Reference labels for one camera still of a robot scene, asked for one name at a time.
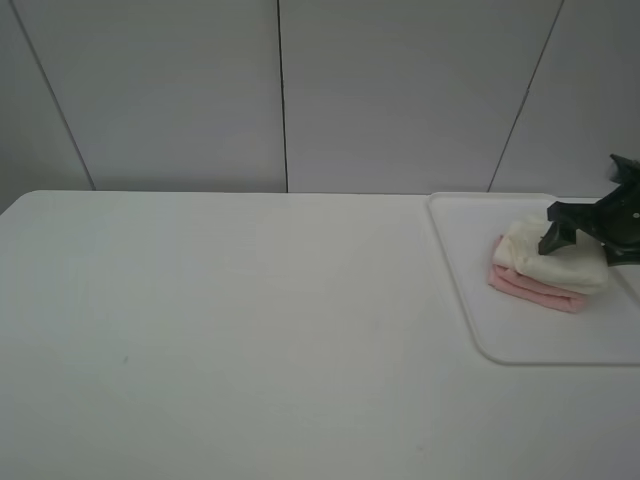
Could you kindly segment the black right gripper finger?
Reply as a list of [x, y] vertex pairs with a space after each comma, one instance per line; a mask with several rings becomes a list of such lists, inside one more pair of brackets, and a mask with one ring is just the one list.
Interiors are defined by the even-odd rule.
[[538, 254], [547, 256], [553, 252], [576, 244], [576, 229], [564, 223], [552, 222], [538, 243]]

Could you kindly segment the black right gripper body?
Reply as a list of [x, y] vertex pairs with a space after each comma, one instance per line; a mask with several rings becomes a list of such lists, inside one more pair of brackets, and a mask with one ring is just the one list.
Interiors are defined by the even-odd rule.
[[593, 204], [555, 202], [550, 223], [570, 225], [600, 243], [609, 266], [639, 264], [639, 183], [627, 180]]

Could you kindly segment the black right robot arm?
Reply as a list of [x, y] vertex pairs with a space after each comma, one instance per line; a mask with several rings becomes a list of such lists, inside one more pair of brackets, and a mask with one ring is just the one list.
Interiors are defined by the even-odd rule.
[[583, 232], [603, 247], [610, 266], [639, 263], [639, 162], [616, 154], [610, 180], [617, 188], [593, 204], [555, 202], [547, 208], [551, 223], [538, 243], [538, 253], [550, 255], [575, 245]]

